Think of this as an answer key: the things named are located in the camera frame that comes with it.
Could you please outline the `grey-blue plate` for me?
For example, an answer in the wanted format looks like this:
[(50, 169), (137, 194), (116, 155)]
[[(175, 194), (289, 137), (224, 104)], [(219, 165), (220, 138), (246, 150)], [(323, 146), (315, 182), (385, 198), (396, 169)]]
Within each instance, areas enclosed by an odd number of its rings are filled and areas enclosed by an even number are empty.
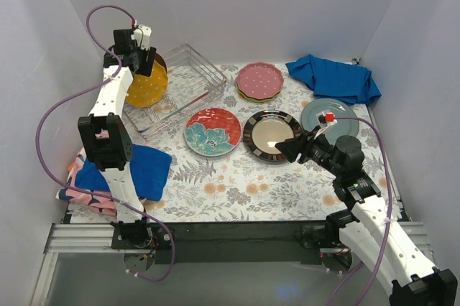
[[(345, 103), (331, 99), (321, 98), (310, 102), (303, 109), (300, 116), (300, 123), (304, 130), (312, 131), (318, 124), (317, 114), (332, 112), (335, 117), (356, 117), (354, 111)], [(354, 119), (338, 120), (338, 123), (326, 131), (325, 137), (332, 145), (343, 135), (356, 137), (359, 133), (359, 122)]]

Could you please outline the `black checkered rim plate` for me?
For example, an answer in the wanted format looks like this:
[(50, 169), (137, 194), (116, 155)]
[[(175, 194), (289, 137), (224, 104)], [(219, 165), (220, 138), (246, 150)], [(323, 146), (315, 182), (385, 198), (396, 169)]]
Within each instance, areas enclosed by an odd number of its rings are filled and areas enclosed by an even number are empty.
[(302, 126), (290, 114), (278, 110), (265, 110), (253, 114), (245, 123), (243, 142), (256, 157), (268, 162), (284, 162), (276, 144), (300, 136)]

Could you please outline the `yellow polka dot plate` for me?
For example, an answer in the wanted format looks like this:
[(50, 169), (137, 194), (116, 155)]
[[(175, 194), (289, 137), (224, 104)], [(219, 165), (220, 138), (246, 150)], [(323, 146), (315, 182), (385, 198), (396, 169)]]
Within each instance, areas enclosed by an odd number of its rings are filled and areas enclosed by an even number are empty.
[(166, 69), (154, 61), (150, 76), (136, 74), (126, 95), (126, 102), (137, 108), (150, 107), (166, 94), (168, 76)]

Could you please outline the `green polka dot plate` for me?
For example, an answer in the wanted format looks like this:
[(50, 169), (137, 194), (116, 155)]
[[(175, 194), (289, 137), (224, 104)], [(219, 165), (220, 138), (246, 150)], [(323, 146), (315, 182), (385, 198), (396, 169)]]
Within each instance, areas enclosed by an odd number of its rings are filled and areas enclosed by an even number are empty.
[(247, 96), (245, 93), (241, 92), (241, 91), (238, 91), (238, 94), (245, 100), (248, 100), (248, 101), (251, 101), (251, 102), (254, 102), (254, 103), (268, 103), (269, 101), (272, 101), (274, 99), (276, 99), (279, 95), (280, 95), (280, 92), (276, 93), (274, 96), (272, 97), (269, 97), (269, 98), (261, 98), (261, 99), (258, 99), (258, 98), (253, 98), (253, 97), (249, 97)]

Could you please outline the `pink polka dot plate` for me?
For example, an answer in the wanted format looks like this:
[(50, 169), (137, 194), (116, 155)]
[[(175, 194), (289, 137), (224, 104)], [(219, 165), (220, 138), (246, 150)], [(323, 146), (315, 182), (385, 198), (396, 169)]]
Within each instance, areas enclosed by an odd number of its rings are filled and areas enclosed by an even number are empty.
[(284, 78), (274, 65), (265, 62), (250, 63), (244, 66), (236, 77), (238, 91), (253, 98), (269, 98), (281, 92)]

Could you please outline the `red blue floral plate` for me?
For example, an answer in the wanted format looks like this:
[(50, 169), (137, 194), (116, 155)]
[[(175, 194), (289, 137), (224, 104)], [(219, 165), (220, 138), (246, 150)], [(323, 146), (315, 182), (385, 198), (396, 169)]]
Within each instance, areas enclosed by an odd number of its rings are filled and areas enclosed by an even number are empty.
[(241, 137), (240, 121), (223, 108), (205, 108), (196, 112), (184, 129), (187, 145), (204, 157), (219, 157), (231, 152)]

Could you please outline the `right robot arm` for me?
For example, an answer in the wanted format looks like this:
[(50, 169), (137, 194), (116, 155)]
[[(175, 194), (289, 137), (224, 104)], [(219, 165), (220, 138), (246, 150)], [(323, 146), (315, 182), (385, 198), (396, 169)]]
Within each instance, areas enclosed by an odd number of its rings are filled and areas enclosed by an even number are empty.
[(347, 209), (327, 217), (327, 242), (350, 248), (385, 289), (391, 305), (453, 305), (458, 287), (450, 269), (440, 270), (391, 218), (390, 202), (364, 171), (360, 141), (304, 133), (277, 143), (289, 162), (312, 161), (334, 175), (333, 188)]

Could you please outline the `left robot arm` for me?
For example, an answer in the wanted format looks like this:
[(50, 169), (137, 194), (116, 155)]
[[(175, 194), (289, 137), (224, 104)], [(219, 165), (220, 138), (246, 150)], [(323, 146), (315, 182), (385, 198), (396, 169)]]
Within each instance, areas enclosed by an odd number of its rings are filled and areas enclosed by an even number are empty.
[(155, 49), (142, 44), (146, 27), (116, 29), (114, 45), (103, 58), (104, 85), (89, 115), (78, 120), (78, 130), (89, 162), (95, 164), (116, 203), (112, 226), (119, 238), (143, 249), (152, 243), (153, 232), (143, 214), (130, 170), (134, 149), (121, 115), (134, 74), (152, 66)]

